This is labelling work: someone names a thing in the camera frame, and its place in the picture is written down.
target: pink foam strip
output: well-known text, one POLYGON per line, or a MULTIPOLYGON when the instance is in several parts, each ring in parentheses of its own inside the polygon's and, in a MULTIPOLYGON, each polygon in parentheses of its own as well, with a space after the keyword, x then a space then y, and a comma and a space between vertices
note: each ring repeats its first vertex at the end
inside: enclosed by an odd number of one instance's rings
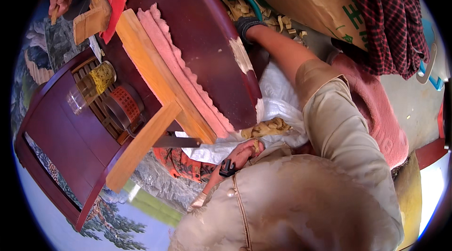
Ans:
POLYGON ((164 62, 168 66, 168 68, 173 73, 174 77, 177 79, 179 84, 181 85, 182 89, 187 93, 187 96, 189 96, 190 100, 193 102, 195 107, 198 109, 198 111, 201 113, 201 115, 206 119, 206 122, 209 124, 209 126, 212 128, 212 130, 215 132, 215 134, 220 138, 225 138, 229 135, 228 130, 223 126, 223 124, 219 121, 218 115, 212 111, 211 107, 207 105, 205 100, 201 97, 199 92, 196 90, 195 86, 193 85, 193 82, 190 81, 189 77, 187 77, 182 70, 181 66, 178 63, 178 59, 173 53, 173 48, 170 45, 170 42, 167 39, 167 36, 169 36, 169 39, 171 39, 171 35, 169 34, 169 27, 167 27, 166 32, 162 31, 157 23, 155 22, 153 16, 151 15, 150 11, 144 12, 141 9, 138 9, 137 17, 140 20, 141 24, 143 25, 143 28, 145 29, 146 33, 148 34, 149 38, 151 39, 152 43, 155 45, 155 48, 159 52, 160 56, 163 58, 164 62))
POLYGON ((189 81, 191 82, 191 84, 195 87, 196 91, 198 92, 198 94, 201 96, 201 98, 204 100, 204 102, 206 103, 206 105, 210 108, 210 110, 212 110, 212 112, 217 116, 218 120, 220 121, 220 123, 223 125, 223 127, 228 131, 228 132, 233 132, 234 131, 234 127, 232 126, 232 124, 229 122, 229 119, 227 119, 222 113, 220 113, 217 109, 217 107, 215 107, 213 105, 213 101, 212 99, 209 97, 209 94, 204 91, 202 89, 202 86, 199 85, 197 83, 198 81, 198 76, 194 73, 192 73, 192 70, 187 67, 185 65, 185 61, 182 59, 182 52, 179 48, 177 48, 174 44, 173 44, 173 40, 171 39, 171 34, 170 34, 170 27, 167 25, 166 21, 164 19, 161 18, 161 12, 160 10, 157 8, 157 3, 155 3, 154 5, 152 5, 149 9, 150 14, 152 15, 152 18, 154 18, 155 22, 157 23, 158 27, 160 28, 160 30, 162 31, 163 35, 165 36, 166 40, 168 41, 168 44, 171 46, 171 50, 173 51, 174 56, 176 57, 176 60, 180 66, 180 68, 182 69, 182 71, 184 72, 185 76, 189 79, 189 81))

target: metal pot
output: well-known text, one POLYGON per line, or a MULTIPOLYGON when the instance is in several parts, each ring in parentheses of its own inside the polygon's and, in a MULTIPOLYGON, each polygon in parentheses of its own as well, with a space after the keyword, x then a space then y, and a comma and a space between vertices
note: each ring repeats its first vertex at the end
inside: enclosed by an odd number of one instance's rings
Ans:
POLYGON ((123 83, 116 87, 102 102, 106 112, 112 121, 133 138, 137 133, 133 133, 130 125, 139 119, 141 124, 145 123, 143 116, 144 104, 141 97, 132 86, 123 83))

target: painted tree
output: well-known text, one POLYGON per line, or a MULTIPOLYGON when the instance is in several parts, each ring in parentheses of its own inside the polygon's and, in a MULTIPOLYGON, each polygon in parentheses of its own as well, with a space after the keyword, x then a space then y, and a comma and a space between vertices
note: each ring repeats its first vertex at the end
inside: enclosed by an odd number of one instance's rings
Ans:
POLYGON ((102 240, 95 231, 102 232, 104 237, 124 250, 147 250, 143 243, 134 241, 133 232, 144 233, 146 225, 118 215, 115 203, 99 202, 100 211, 92 219, 87 220, 80 231, 83 237, 102 240))

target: beige jacket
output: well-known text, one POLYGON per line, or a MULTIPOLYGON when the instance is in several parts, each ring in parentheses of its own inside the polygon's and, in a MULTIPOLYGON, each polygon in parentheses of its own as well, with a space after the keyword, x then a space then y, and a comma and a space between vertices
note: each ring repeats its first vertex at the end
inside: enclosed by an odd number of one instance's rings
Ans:
POLYGON ((390 169, 346 79, 310 60, 296 84, 319 157, 259 156, 200 196, 168 250, 395 250, 403 241, 390 169))

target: pink cloth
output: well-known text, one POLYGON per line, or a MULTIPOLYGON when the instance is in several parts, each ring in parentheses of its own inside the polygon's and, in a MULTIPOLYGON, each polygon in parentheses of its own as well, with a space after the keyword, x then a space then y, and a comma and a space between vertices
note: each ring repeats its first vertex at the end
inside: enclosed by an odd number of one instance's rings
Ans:
POLYGON ((401 165, 408 156, 408 140, 394 115, 380 77, 365 72, 342 53, 333 59, 331 65, 347 78, 352 100, 367 120, 369 133, 378 143, 389 168, 401 165))
POLYGON ((138 9, 137 17, 168 68, 215 134, 219 138, 228 137, 234 127, 197 83, 198 77, 185 66, 182 52, 173 44, 170 27, 161 19, 157 4, 152 5, 148 11, 138 9))

